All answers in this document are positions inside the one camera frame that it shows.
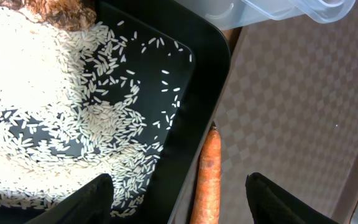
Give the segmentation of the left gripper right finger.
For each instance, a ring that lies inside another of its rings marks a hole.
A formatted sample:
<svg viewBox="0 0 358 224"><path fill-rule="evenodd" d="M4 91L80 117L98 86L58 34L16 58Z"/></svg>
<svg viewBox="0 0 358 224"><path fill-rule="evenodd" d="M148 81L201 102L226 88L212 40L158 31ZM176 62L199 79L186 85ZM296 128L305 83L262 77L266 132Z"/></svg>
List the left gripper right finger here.
<svg viewBox="0 0 358 224"><path fill-rule="evenodd" d="M245 187L255 224L337 224L258 172Z"/></svg>

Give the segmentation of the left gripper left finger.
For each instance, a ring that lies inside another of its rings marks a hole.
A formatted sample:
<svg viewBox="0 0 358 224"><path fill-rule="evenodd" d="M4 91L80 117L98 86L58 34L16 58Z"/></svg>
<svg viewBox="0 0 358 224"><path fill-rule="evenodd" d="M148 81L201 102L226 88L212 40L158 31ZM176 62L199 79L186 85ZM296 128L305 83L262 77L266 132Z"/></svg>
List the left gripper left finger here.
<svg viewBox="0 0 358 224"><path fill-rule="evenodd" d="M100 174L56 207L26 224L108 224L113 193L111 176Z"/></svg>

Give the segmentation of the orange carrot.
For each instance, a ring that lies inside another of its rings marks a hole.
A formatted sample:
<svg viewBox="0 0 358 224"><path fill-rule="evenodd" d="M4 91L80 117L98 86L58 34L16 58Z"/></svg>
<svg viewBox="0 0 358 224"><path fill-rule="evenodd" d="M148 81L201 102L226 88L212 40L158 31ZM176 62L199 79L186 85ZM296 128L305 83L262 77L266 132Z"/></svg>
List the orange carrot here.
<svg viewBox="0 0 358 224"><path fill-rule="evenodd" d="M217 224L221 199L221 137L216 127L207 134L200 153L190 223Z"/></svg>

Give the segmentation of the brown walnut cookie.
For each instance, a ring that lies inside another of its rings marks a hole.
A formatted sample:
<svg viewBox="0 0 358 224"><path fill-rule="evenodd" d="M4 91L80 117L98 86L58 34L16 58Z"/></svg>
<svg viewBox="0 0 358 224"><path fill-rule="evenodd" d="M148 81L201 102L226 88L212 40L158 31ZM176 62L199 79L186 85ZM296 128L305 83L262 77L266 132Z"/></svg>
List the brown walnut cookie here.
<svg viewBox="0 0 358 224"><path fill-rule="evenodd" d="M73 32L88 29L97 17L94 0L0 0L0 7L19 12L32 22L47 22Z"/></svg>

